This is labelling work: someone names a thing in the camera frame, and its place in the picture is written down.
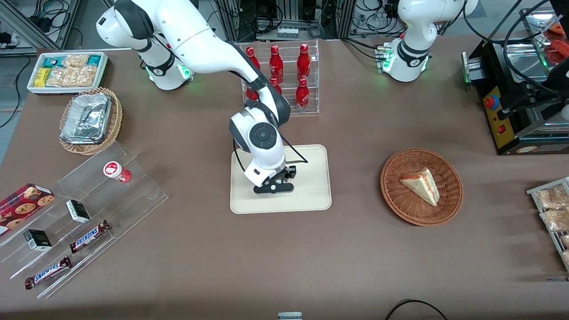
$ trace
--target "emergency stop button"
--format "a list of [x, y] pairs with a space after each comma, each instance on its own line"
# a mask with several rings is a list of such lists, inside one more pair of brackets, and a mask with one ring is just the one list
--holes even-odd
[[496, 110], [500, 104], [500, 98], [496, 95], [491, 95], [484, 100], [484, 106], [490, 110]]

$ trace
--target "red button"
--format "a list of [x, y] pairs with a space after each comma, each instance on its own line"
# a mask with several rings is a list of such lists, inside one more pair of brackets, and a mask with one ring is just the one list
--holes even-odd
[[496, 100], [492, 97], [486, 98], [486, 100], [484, 100], [484, 106], [488, 109], [493, 107], [495, 104], [496, 104]]

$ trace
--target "red and white cup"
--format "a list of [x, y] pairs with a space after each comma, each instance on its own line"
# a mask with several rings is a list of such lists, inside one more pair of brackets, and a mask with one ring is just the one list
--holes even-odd
[[107, 177], [115, 179], [122, 183], [127, 183], [130, 180], [130, 178], [133, 176], [133, 174], [129, 170], [123, 168], [121, 164], [116, 161], [111, 161], [107, 163], [103, 168], [103, 173]]

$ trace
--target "cookie box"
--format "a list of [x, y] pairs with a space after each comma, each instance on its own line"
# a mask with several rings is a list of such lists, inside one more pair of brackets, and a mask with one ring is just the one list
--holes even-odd
[[[100, 56], [101, 59], [97, 64], [97, 72], [95, 73], [95, 78], [93, 84], [90, 87], [36, 87], [35, 80], [38, 76], [38, 72], [45, 66], [45, 63], [49, 59], [65, 56], [67, 54], [77, 54], [77, 55], [90, 55], [90, 56]], [[30, 81], [28, 81], [28, 90], [36, 95], [70, 95], [89, 89], [96, 89], [101, 86], [103, 81], [103, 76], [106, 71], [108, 57], [104, 52], [101, 51], [65, 51], [65, 52], [46, 52], [38, 56], [38, 61], [36, 61], [34, 71], [30, 76]]]
[[0, 236], [29, 218], [55, 197], [46, 188], [28, 183], [0, 201]]

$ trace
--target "red cookie box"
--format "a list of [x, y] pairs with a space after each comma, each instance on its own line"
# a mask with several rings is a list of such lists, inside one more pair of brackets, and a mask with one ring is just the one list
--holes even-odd
[[0, 201], [0, 236], [55, 199], [46, 188], [28, 183]]

